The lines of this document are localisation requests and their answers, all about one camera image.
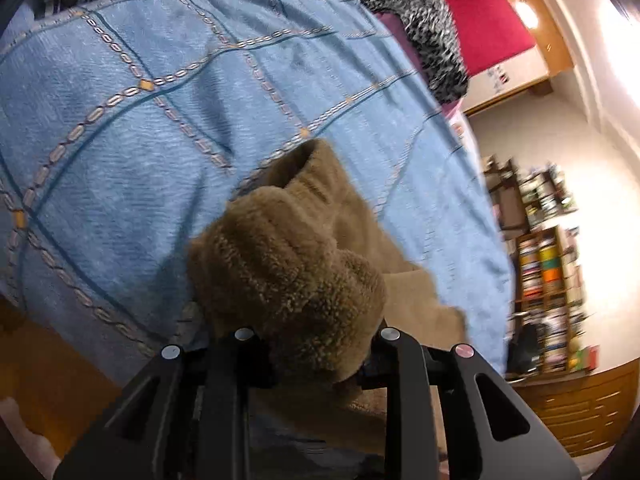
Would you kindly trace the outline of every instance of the wooden drawer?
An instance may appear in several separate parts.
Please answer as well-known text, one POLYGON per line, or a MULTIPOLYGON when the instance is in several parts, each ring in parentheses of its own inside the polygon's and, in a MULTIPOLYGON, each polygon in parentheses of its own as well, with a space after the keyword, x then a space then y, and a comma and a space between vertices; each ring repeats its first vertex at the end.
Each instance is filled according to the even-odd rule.
POLYGON ((572 456, 592 453, 613 446, 629 424, 639 361, 588 377, 518 385, 516 391, 572 456))

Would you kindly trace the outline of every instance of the wooden bookshelf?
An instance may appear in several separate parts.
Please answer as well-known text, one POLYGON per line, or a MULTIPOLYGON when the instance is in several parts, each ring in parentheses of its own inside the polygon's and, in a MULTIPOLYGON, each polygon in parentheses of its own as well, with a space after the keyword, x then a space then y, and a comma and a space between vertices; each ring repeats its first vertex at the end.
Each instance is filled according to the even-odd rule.
MULTIPOLYGON (((532 234, 519 236, 518 238, 516 238, 516 250, 518 253, 518 261, 516 265, 517 287, 516 287, 515 311, 525 312, 529 310, 530 311, 540 310, 543 316, 545 315, 545 313, 549 312, 553 308, 561 308, 564 311, 563 312, 564 326, 565 326, 564 367, 560 369, 559 367, 551 368, 551 366, 546 362, 546 359, 547 359, 546 340, 548 335, 545 334, 542 337, 542 341, 540 342, 542 352, 540 355, 539 373, 536 374, 535 376, 540 377, 540 375, 544 375, 545 377, 558 377, 558 376, 564 375, 568 373, 568 370, 569 370, 569 360, 570 360, 569 340, 571 339, 571 330, 570 330, 571 323, 570 323, 569 302, 567 297, 568 289, 567 289, 566 277, 564 275, 564 268, 562 265, 563 251, 562 251, 561 241, 559 239, 558 227, 553 227, 553 228, 545 229, 532 234), (522 243, 529 242, 530 240, 533 240, 533 244, 530 245, 529 247, 535 247, 536 249, 533 253, 528 253, 523 255, 521 250, 522 243), (549 244, 547 247, 548 248, 554 247, 556 250, 555 251, 556 254, 550 260, 557 258, 558 266, 551 267, 547 270, 551 270, 555 268, 559 269, 559 281, 561 282, 561 286, 560 288, 557 288, 557 289, 551 289, 550 282, 544 279, 544 272, 545 272, 544 261, 550 261, 550 260, 542 259, 542 251, 545 248, 541 247, 541 244, 544 240, 552 240, 552 243, 549 244), (533 260, 531 258, 526 258, 526 256, 529 256, 529 255, 535 255, 536 259, 533 260), (524 283, 526 282, 523 274, 524 267, 527 264, 532 264, 535 262, 538 262, 540 264, 539 274, 540 274, 540 280, 542 282, 542 292, 540 294, 535 294, 534 296, 527 297, 525 295, 525 288, 524 288, 524 283)), ((522 318, 516 317, 516 323, 522 323, 522 318)))
POLYGON ((484 172, 487 190, 494 206, 498 207, 498 224, 505 239, 516 238, 530 232, 525 211, 517 168, 510 159, 500 167, 492 158, 484 172))

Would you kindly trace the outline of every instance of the blue bedspread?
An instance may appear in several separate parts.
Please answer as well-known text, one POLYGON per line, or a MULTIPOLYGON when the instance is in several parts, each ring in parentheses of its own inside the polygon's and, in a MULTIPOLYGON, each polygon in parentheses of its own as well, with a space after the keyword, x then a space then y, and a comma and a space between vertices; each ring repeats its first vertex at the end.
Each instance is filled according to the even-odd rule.
POLYGON ((123 384, 198 341, 188 240, 317 136, 502 370, 511 275, 486 191, 354 0, 96 0, 41 22, 24 4, 0 40, 2 291, 123 384))

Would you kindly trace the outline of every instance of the brown fleece fabric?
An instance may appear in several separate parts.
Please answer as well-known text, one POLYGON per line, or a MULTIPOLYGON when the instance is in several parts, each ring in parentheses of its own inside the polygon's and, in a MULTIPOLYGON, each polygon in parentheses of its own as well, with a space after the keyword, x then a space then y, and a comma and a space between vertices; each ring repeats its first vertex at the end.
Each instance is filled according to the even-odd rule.
POLYGON ((251 326, 270 346, 280 384, 258 400, 335 447, 384 453, 386 391, 353 379, 383 316, 422 344, 465 339, 463 315, 438 304, 428 273, 404 259, 322 140, 229 203, 192 242, 188 270, 217 336, 251 326))

